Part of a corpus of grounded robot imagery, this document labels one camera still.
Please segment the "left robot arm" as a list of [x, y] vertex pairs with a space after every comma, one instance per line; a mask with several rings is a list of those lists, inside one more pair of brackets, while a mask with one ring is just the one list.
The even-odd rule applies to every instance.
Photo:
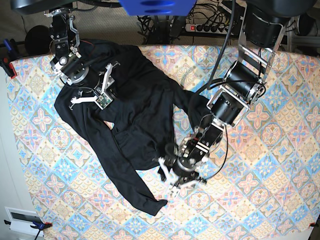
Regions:
[[160, 157], [160, 175], [172, 192], [206, 183], [196, 168], [209, 160], [227, 128], [238, 124], [245, 112], [265, 92], [265, 82], [273, 59], [292, 17], [314, 5], [301, 0], [249, 0], [246, 3], [238, 38], [238, 58], [224, 77], [211, 77], [203, 86], [217, 88], [208, 101], [209, 113], [180, 145], [168, 144]]

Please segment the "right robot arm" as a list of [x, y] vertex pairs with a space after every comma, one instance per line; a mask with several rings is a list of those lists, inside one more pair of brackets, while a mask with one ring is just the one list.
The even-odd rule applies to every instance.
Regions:
[[105, 108], [116, 98], [115, 80], [111, 73], [119, 63], [109, 63], [102, 71], [92, 68], [93, 64], [105, 60], [107, 55], [84, 58], [80, 52], [79, 31], [74, 26], [75, 16], [71, 12], [70, 8], [62, 6], [45, 13], [52, 18], [49, 33], [55, 49], [50, 65], [66, 87], [79, 90], [79, 96], [71, 99], [73, 104], [94, 102]]

